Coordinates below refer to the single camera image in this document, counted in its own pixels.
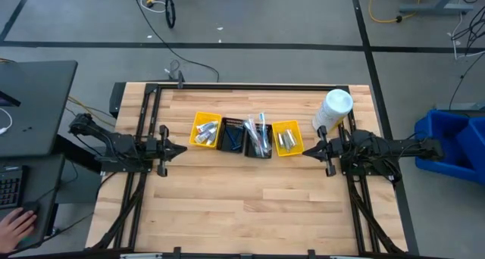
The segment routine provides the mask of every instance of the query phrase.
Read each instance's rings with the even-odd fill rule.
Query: gray floor
[[[0,27],[20,0],[0,0]],[[167,29],[163,15],[148,13],[168,42],[313,43],[360,45],[351,0],[175,0],[177,25]],[[458,16],[417,16],[401,24],[380,24],[360,0],[372,45],[450,47],[446,33]],[[376,17],[395,17],[398,3],[374,0]],[[476,10],[485,4],[480,0]],[[473,12],[465,16],[468,23]],[[134,0],[29,0],[8,34],[10,41],[157,42],[143,22]],[[485,41],[477,42],[485,46]],[[180,49],[181,55],[210,64],[221,82],[371,84],[363,52],[303,50]],[[164,79],[174,56],[147,48],[0,48],[0,57],[16,61],[74,59],[79,67],[71,95],[88,105],[108,109],[114,82]],[[451,54],[374,53],[393,135],[413,133],[414,123],[437,102],[448,102],[470,59],[456,62]],[[187,80],[212,82],[206,69],[183,64]],[[483,100],[485,63],[468,74],[457,102]],[[66,113],[60,132],[66,134]],[[87,140],[99,145],[94,140]],[[402,160],[405,190],[422,255],[483,257],[485,188],[419,170]],[[56,225],[66,226],[92,211],[93,204],[68,204]],[[30,254],[80,250],[89,220]]]

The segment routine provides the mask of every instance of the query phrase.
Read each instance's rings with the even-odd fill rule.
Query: blue plastic crate
[[[477,181],[485,184],[485,118],[471,118],[457,136],[458,143],[477,172]]]
[[[445,111],[429,111],[415,124],[416,137],[432,137],[441,142],[445,157],[441,161],[416,158],[416,166],[459,179],[478,181],[477,171],[457,140],[458,134],[468,126],[468,117]]]

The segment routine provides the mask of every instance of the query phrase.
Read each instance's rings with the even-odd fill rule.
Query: computer mouse
[[[21,216],[22,214],[25,214],[28,211],[33,211],[34,214],[37,214],[39,212],[40,203],[37,201],[25,202],[22,204],[22,208],[23,210],[19,214],[19,216]]]

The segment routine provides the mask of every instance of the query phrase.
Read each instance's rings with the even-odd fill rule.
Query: keyboard
[[[0,168],[0,210],[21,205],[26,176],[26,166]]]

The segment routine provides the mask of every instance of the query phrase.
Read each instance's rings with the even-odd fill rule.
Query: yellow cable
[[[94,114],[94,112],[92,112],[92,111],[91,111],[91,110],[90,110],[90,109],[89,109],[87,106],[85,106],[85,105],[84,105],[84,104],[83,104],[81,101],[79,101],[79,100],[75,99],[75,98],[74,98],[74,97],[72,97],[72,96],[69,96],[67,99],[68,99],[69,101],[73,102],[74,104],[79,105],[80,107],[84,108],[84,109],[85,109],[85,110],[86,110],[86,111],[87,111],[89,114],[91,114],[91,115],[92,115],[94,118],[96,118],[96,119],[100,120],[100,121],[101,121],[101,122],[103,122],[103,123],[106,123],[106,124],[107,124],[107,125],[109,125],[109,126],[114,127],[114,124],[109,123],[109,122],[107,122],[107,121],[105,121],[105,120],[101,119],[101,118],[100,118],[98,115]]]
[[[375,22],[378,22],[378,23],[395,23],[395,22],[398,21],[397,18],[394,18],[392,20],[378,20],[377,18],[374,17],[374,15],[372,15],[371,8],[372,8],[372,0],[369,0],[369,6],[368,6],[369,16],[371,16],[371,19]],[[407,14],[405,16],[402,16],[402,19],[405,20],[407,18],[414,17],[416,14],[417,14],[417,12]]]

